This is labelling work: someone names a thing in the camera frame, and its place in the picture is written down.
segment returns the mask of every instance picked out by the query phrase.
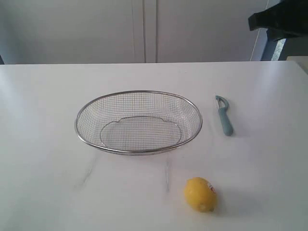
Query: yellow lemon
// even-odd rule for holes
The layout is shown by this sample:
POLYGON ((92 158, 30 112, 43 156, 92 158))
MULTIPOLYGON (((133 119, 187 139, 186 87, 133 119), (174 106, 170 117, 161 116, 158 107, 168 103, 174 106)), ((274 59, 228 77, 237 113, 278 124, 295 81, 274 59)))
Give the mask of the yellow lemon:
POLYGON ((214 187, 201 177, 194 177, 187 181, 184 195, 187 203, 199 212, 213 211, 217 203, 214 187))

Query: white countertop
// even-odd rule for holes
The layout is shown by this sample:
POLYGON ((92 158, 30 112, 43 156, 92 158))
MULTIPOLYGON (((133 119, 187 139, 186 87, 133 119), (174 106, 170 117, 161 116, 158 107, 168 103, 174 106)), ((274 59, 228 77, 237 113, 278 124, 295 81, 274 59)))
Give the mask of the white countertop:
POLYGON ((294 62, 2 65, 0 106, 0 230, 307 230, 308 76, 294 62), (80 108, 123 90, 186 97, 200 134, 153 156, 83 143, 80 108), (229 100, 233 137, 215 94, 229 100), (191 177, 215 187, 215 213, 186 204, 191 177))

